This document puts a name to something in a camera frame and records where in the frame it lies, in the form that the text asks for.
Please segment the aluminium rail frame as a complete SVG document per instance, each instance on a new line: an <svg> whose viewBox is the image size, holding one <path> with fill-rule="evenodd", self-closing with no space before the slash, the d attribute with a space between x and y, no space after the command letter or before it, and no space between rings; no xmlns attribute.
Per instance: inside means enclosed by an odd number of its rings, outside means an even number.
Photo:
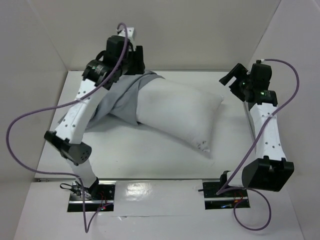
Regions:
<svg viewBox="0 0 320 240"><path fill-rule="evenodd" d="M254 126L254 120L252 117L252 114L250 113L250 110L254 106L262 106L263 104L267 106L272 106L276 107L278 105L278 100L277 100L277 94L275 91L270 90L268 87L268 90L263 90L261 92L256 92L257 95L255 96L253 101L243 101L243 106L245 110L245 114L250 126L251 130L251 135L253 138L256 138L257 135L259 134L260 128L257 128Z"/></svg>

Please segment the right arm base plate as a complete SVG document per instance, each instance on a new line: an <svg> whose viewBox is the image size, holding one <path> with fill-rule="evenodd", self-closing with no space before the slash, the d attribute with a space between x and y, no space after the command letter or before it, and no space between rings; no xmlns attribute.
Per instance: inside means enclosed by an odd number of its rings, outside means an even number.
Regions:
<svg viewBox="0 0 320 240"><path fill-rule="evenodd" d="M220 189L219 179L203 180L198 192L203 193L204 206L206 210L250 208L248 193L246 190L231 190L220 195L216 192Z"/></svg>

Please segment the white pillow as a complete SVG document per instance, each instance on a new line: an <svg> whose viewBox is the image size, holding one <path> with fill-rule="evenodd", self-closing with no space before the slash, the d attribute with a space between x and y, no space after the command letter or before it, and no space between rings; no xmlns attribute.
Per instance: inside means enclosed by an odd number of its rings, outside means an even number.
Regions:
<svg viewBox="0 0 320 240"><path fill-rule="evenodd" d="M138 91L136 119L209 159L216 115L223 101L218 93L158 77Z"/></svg>

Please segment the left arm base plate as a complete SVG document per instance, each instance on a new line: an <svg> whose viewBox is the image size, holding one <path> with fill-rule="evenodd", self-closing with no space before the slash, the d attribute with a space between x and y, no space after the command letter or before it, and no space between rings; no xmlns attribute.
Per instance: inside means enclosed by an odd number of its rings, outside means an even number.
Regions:
<svg viewBox="0 0 320 240"><path fill-rule="evenodd" d="M85 202L86 212L95 212L98 208L101 208L101 212L113 212L114 211L114 199L116 183L108 181L100 181L97 189L89 194L84 193L84 198L82 196L81 186L77 182L72 182L72 184L61 183L60 188L68 190L69 200L67 206L67 212L69 213L79 213L83 211L83 199Z"/></svg>

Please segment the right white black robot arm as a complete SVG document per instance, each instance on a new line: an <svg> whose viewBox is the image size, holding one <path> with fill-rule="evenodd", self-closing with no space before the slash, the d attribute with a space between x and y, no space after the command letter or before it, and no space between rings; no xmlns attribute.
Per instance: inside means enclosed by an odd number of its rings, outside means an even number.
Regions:
<svg viewBox="0 0 320 240"><path fill-rule="evenodd" d="M277 121L286 104L278 105L276 92L269 89L271 78L271 66L257 60L251 69L238 63L220 79L224 86L232 81L231 93L247 103L254 141L237 168L221 175L218 195L230 196L236 189L279 192L295 170L282 149Z"/></svg>

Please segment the grey pillowcase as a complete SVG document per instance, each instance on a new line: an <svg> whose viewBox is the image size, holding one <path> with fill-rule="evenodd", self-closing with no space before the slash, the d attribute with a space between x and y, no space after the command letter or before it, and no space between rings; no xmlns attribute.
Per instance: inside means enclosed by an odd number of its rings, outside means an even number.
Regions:
<svg viewBox="0 0 320 240"><path fill-rule="evenodd" d="M153 71L143 74L123 75L107 90L99 88L87 98L77 99L55 129L57 134L70 132L83 135L107 114L112 114L127 123L136 125L138 93L150 82L164 78Z"/></svg>

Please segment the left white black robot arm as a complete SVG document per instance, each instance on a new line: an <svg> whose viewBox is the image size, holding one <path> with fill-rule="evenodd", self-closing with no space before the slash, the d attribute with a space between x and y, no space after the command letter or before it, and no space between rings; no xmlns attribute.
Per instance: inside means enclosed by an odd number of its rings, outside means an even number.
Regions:
<svg viewBox="0 0 320 240"><path fill-rule="evenodd" d="M97 197L99 179L90 165L92 148L84 143L83 135L101 100L122 75L142 74L145 69L143 48L135 44L133 33L113 35L106 49L91 60L82 74L74 104L53 131L44 138L70 163L81 194L88 200Z"/></svg>

